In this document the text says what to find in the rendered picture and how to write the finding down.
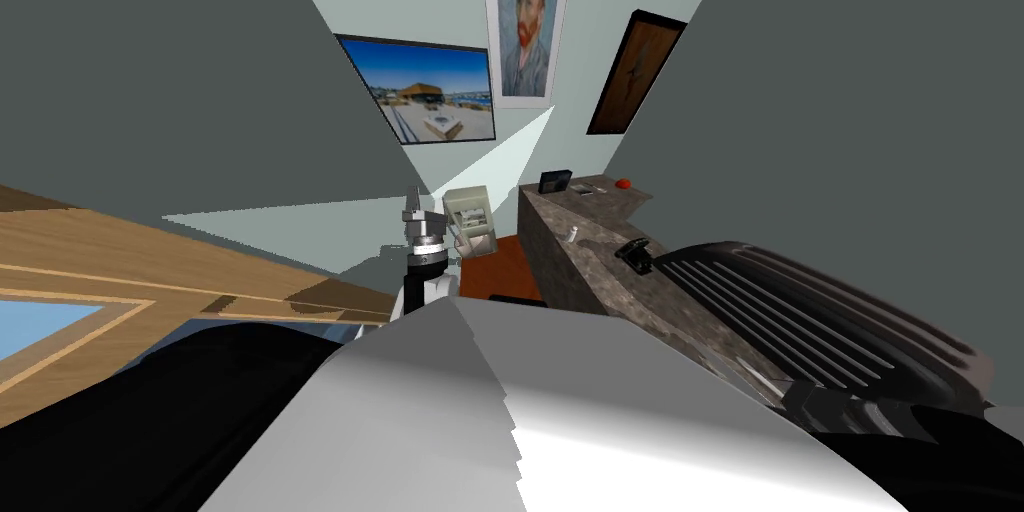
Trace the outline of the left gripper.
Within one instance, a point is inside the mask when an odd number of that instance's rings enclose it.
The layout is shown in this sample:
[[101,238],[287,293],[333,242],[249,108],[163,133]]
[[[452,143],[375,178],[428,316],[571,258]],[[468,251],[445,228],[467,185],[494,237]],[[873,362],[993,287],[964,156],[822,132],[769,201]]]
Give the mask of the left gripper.
[[447,231],[447,217],[442,213],[422,210],[418,186],[409,186],[407,210],[402,212],[406,238],[433,238],[441,240]]

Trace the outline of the framed seaside landscape picture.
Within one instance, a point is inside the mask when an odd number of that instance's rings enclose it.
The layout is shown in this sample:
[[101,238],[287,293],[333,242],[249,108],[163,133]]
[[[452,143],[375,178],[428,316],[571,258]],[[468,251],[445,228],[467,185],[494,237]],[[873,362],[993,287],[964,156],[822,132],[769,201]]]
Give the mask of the framed seaside landscape picture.
[[485,49],[334,36],[401,145],[496,139]]

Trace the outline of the grey stone counter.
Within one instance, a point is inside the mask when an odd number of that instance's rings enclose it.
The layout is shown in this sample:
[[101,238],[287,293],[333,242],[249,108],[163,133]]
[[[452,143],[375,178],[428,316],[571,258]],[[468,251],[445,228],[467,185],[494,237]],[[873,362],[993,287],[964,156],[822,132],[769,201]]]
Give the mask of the grey stone counter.
[[[517,234],[549,307],[628,319],[767,406],[779,407],[790,377],[658,270],[638,275],[615,251],[647,238],[629,221],[650,195],[618,189],[603,175],[565,191],[518,190]],[[565,236],[578,226],[575,239]]]

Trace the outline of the framed portrait painting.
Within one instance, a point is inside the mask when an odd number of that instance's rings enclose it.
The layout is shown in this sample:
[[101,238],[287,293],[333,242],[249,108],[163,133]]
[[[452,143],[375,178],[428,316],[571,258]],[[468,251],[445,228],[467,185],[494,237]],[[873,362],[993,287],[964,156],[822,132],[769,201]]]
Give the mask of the framed portrait painting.
[[485,0],[494,106],[551,105],[567,0]]

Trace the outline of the dark framed brown picture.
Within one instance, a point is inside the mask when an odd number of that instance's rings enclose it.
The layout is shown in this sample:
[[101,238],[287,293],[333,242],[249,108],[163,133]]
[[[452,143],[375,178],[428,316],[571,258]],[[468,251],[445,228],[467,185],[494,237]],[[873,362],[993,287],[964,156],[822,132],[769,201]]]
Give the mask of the dark framed brown picture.
[[595,106],[588,135],[625,134],[686,29],[645,10],[632,12]]

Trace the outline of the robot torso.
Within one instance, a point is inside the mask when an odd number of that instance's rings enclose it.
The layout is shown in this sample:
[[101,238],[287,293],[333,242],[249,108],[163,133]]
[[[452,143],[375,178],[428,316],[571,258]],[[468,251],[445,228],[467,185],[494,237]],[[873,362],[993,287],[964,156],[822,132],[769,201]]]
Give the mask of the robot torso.
[[199,512],[906,512],[626,319],[444,298],[344,345]]

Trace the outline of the wooden door with blue pane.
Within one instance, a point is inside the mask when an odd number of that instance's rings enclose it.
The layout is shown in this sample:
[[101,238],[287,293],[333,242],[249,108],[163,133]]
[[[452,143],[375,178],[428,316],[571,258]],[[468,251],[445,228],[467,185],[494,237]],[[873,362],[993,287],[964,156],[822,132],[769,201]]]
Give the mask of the wooden door with blue pane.
[[0,428],[191,318],[381,325],[392,295],[0,185],[0,300],[92,312],[0,360]]

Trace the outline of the black ribbed appliance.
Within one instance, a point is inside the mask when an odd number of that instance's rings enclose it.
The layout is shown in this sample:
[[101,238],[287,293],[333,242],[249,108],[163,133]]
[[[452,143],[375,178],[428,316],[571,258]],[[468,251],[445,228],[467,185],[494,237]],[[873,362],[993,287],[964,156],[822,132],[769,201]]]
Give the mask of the black ribbed appliance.
[[994,364],[978,349],[778,253],[723,241],[653,265],[794,380],[976,416],[990,406]]

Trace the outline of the beige wall box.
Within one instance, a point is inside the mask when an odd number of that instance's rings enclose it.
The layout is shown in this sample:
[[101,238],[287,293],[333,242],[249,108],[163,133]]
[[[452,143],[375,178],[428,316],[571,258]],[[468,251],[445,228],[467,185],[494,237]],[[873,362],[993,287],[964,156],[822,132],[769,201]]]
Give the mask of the beige wall box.
[[497,251],[490,201],[485,186],[445,191],[443,207],[462,259],[486,256]]

